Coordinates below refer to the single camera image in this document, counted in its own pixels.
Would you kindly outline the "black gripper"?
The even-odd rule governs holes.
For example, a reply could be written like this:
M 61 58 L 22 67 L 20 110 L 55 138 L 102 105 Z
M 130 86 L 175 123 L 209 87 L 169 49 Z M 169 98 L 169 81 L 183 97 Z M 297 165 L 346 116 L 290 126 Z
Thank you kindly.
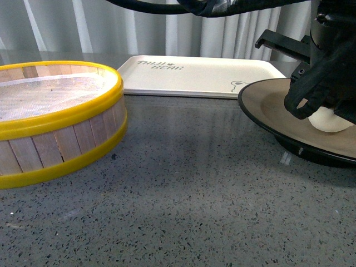
M 336 50 L 355 36 L 355 1 L 311 1 L 310 31 L 300 41 L 266 29 L 255 43 L 300 61 L 291 74 L 284 106 L 302 120 L 324 103 L 355 124 L 355 91 L 348 91 L 348 51 Z

